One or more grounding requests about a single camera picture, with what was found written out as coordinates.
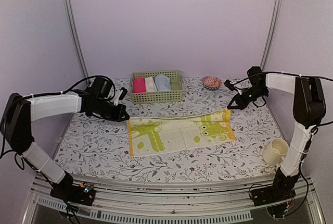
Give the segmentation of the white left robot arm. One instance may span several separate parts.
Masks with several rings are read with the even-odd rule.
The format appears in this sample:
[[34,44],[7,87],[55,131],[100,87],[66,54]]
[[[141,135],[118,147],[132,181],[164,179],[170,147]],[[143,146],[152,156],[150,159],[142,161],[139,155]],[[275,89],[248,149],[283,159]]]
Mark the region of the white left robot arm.
[[74,178],[61,168],[43,149],[34,134],[36,127],[50,127],[55,120],[60,121],[76,113],[83,113],[96,119],[124,122],[130,116],[126,106],[120,102],[127,95],[127,89],[116,88],[107,76],[90,76],[92,80],[86,88],[79,85],[84,78],[66,90],[39,94],[10,95],[1,118],[3,142],[10,146],[9,152],[20,157],[24,165],[40,174],[52,187],[50,195],[65,204],[77,203],[91,206],[96,191],[89,182],[74,184]]

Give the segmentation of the blue patterned bowl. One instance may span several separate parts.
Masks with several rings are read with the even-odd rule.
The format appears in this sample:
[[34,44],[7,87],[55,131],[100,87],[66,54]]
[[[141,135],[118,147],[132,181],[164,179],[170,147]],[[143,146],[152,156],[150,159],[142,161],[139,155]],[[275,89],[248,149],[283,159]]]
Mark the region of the blue patterned bowl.
[[209,90],[209,91],[216,91],[220,87],[219,86],[211,87],[211,86],[204,85],[204,88],[207,89],[207,90]]

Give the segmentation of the right aluminium frame post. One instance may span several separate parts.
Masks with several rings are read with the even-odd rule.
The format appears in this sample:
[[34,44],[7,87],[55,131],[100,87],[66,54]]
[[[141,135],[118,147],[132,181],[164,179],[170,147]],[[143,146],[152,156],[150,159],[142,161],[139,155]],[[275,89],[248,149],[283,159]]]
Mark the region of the right aluminium frame post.
[[273,2],[273,11],[272,11],[272,15],[271,15],[270,25],[268,28],[268,33],[267,33],[267,37],[266,37],[266,41],[265,41],[265,45],[264,45],[264,49],[263,49],[263,54],[262,54],[262,58],[261,58],[261,62],[260,62],[260,68],[263,71],[265,70],[265,68],[267,66],[271,48],[273,45],[274,34],[275,34],[277,23],[278,23],[278,17],[279,17],[279,12],[281,9],[282,1],[283,0],[274,0],[274,2]]

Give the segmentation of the aluminium frame post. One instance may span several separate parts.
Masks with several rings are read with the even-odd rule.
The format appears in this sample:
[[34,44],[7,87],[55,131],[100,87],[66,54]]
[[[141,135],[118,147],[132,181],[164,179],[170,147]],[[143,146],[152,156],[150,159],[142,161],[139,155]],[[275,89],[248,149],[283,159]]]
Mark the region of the aluminium frame post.
[[78,30],[76,28],[72,3],[71,3],[71,0],[63,0],[63,3],[64,3],[64,6],[65,6],[67,21],[68,21],[68,24],[69,24],[70,34],[71,34],[71,37],[72,37],[74,50],[75,50],[75,53],[76,53],[76,56],[77,56],[77,59],[78,59],[79,67],[80,67],[82,76],[84,78],[87,78],[89,76],[88,75],[88,69],[87,69],[87,66],[86,66],[86,63],[85,63],[85,60],[84,60]]
[[273,2],[273,11],[272,11],[272,15],[271,15],[270,25],[268,28],[268,33],[267,33],[267,37],[266,37],[266,41],[265,41],[265,45],[264,45],[264,49],[263,49],[263,54],[262,54],[262,58],[261,58],[261,62],[260,62],[260,68],[263,71],[265,70],[265,68],[267,66],[271,48],[273,45],[274,34],[275,34],[277,23],[278,23],[278,17],[279,17],[279,12],[281,9],[282,1],[283,0],[274,0],[274,2]]

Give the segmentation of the cream rolled towel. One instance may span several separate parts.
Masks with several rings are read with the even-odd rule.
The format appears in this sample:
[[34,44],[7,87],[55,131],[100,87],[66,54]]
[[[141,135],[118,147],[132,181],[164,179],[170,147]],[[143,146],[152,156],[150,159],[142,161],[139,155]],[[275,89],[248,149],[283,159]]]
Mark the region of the cream rolled towel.
[[145,78],[145,88],[147,93],[158,91],[153,77]]

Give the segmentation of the cream ribbed mug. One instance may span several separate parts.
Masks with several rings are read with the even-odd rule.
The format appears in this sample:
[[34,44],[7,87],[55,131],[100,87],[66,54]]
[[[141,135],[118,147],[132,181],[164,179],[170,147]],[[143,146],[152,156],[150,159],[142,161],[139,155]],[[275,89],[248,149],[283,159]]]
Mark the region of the cream ribbed mug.
[[270,166],[279,167],[289,151],[288,143],[283,139],[273,139],[263,151],[263,160]]

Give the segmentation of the aluminium front rail base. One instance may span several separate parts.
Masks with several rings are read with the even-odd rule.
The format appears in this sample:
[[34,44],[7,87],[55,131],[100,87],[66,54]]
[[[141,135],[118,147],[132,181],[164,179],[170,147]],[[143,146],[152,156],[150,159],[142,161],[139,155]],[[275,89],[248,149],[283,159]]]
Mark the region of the aluminium front rail base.
[[275,219],[272,204],[255,206],[249,191],[272,176],[228,181],[153,183],[74,176],[96,192],[91,206],[77,205],[80,223],[325,223],[311,179],[299,180],[291,215]]

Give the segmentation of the light blue towel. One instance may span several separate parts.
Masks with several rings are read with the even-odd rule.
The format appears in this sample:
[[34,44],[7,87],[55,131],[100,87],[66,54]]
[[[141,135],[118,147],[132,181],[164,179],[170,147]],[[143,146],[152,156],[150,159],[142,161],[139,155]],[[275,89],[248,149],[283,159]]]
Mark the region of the light blue towel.
[[170,78],[163,74],[159,74],[155,77],[155,85],[158,92],[169,92],[172,90]]

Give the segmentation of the left aluminium frame post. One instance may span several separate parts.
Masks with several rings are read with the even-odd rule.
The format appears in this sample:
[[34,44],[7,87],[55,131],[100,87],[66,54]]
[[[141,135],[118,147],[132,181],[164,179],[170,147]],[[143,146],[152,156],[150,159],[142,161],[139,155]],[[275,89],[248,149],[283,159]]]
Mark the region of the left aluminium frame post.
[[78,30],[76,28],[72,3],[71,3],[71,0],[63,0],[63,3],[64,3],[64,6],[65,6],[67,21],[68,21],[68,24],[69,24],[70,34],[71,34],[71,37],[72,37],[74,50],[75,50],[75,53],[76,53],[76,56],[77,56],[77,59],[78,59],[79,67],[80,67],[82,76],[84,78],[87,78],[89,76],[88,75],[88,69],[87,69],[87,66],[86,66],[86,63],[85,63],[85,60],[84,60]]

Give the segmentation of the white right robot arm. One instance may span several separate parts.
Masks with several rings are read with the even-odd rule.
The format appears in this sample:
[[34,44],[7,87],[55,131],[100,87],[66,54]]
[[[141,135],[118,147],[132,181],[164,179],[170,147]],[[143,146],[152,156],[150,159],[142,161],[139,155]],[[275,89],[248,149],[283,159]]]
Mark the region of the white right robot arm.
[[259,66],[251,67],[247,75],[251,84],[248,88],[238,88],[237,82],[224,82],[229,90],[237,91],[228,104],[228,109],[243,110],[258,98],[267,97],[270,89],[293,95],[294,130],[288,154],[277,169],[271,186],[250,191],[254,205],[261,206],[295,197],[294,186],[299,178],[304,177],[302,163],[309,152],[312,137],[317,133],[318,127],[322,126],[326,104],[321,77],[264,72]]

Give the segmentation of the green perforated plastic basket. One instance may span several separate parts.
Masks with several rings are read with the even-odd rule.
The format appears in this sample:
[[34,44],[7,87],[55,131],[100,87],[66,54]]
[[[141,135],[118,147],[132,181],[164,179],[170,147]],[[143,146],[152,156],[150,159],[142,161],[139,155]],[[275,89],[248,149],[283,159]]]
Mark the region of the green perforated plastic basket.
[[183,91],[179,70],[132,73],[130,95],[133,104],[180,102]]

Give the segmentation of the pink rolled towel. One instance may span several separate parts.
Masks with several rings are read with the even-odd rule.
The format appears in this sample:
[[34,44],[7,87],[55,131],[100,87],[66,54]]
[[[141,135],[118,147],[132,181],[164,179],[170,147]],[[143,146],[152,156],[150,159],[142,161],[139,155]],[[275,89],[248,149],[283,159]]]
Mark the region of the pink rolled towel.
[[138,77],[133,82],[133,93],[146,93],[145,79]]

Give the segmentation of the green white small packet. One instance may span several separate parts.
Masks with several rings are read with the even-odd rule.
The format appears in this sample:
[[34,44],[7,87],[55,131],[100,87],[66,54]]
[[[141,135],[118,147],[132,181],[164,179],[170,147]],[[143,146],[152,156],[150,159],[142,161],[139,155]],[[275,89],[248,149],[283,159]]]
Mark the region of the green white small packet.
[[230,119],[229,109],[186,117],[133,117],[126,122],[130,156],[155,156],[235,141]]

